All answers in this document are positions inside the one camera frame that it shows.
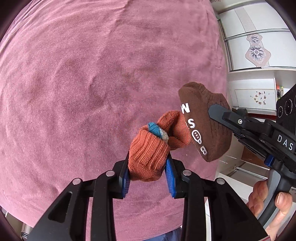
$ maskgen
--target fingernail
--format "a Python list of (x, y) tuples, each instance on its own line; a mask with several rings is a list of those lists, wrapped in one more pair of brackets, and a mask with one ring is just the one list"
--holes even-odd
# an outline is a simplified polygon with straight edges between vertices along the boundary
[(258, 188), (259, 197), (261, 197), (262, 199), (265, 199), (267, 192), (268, 192), (267, 185), (265, 183), (262, 183)]
[(283, 202), (283, 200), (284, 200), (283, 193), (279, 193), (278, 198), (276, 200), (276, 204), (278, 204), (278, 205), (281, 204)]

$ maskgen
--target gray handle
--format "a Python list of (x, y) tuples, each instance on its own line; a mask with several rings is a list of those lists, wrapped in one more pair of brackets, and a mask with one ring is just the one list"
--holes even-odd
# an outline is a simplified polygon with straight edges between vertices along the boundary
[(277, 171), (271, 169), (267, 180), (268, 196), (264, 201), (264, 207), (257, 216), (258, 221), (264, 229), (268, 227), (271, 221), (277, 215), (279, 209), (275, 206), (275, 198), (279, 192), (289, 192), (292, 185), (281, 176)]

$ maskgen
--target camera lens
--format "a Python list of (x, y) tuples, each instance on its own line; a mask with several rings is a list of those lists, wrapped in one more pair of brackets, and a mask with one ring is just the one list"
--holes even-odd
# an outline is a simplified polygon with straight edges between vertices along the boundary
[(283, 107), (280, 106), (278, 109), (278, 117), (281, 118), (282, 115), (283, 115)]
[(291, 114), (292, 112), (292, 101), (291, 99), (288, 99), (285, 103), (285, 113), (286, 115)]

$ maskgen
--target screw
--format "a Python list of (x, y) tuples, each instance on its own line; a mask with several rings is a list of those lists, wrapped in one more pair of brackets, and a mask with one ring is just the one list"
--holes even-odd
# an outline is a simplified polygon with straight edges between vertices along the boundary
[(183, 175), (184, 176), (190, 176), (191, 175), (191, 171), (190, 170), (184, 170), (183, 171)]
[(73, 185), (78, 185), (79, 183), (81, 183), (81, 179), (80, 178), (75, 178), (73, 181), (72, 181)]
[(217, 183), (220, 184), (220, 185), (223, 185), (225, 183), (225, 180), (222, 179), (222, 178), (218, 178)]
[(115, 172), (114, 171), (108, 171), (108, 172), (106, 172), (106, 176), (107, 177), (113, 177), (115, 175)]

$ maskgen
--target camera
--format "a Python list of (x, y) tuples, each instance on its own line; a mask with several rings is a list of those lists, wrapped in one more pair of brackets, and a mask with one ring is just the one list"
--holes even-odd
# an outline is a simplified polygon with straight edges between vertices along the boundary
[(276, 102), (276, 122), (296, 134), (296, 85)]

